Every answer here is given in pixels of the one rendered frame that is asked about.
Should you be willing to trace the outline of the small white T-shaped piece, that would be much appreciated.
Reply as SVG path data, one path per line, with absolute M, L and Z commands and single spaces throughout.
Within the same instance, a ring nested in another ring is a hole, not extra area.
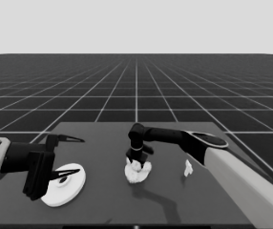
M 193 174 L 193 167 L 189 160 L 185 161 L 185 169 L 183 174 L 185 177 Z

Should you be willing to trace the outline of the white round carrier with pins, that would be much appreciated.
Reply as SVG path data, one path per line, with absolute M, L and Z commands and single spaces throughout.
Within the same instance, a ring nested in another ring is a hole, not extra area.
M 150 172 L 143 172 L 142 168 L 140 171 L 137 172 L 131 166 L 128 166 L 128 165 L 125 165 L 125 168 L 124 168 L 125 176 L 127 174 L 138 174 L 138 183 L 144 181 L 147 178 L 147 176 L 149 176 Z

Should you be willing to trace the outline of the large thick white disc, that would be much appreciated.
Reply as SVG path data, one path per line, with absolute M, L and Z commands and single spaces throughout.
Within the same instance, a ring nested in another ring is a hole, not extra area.
M 83 166 L 77 163 L 69 163 L 57 168 L 56 171 L 69 169 L 79 169 L 79 172 L 49 182 L 47 193 L 41 198 L 47 206 L 60 207 L 65 205 L 82 190 L 87 177 Z

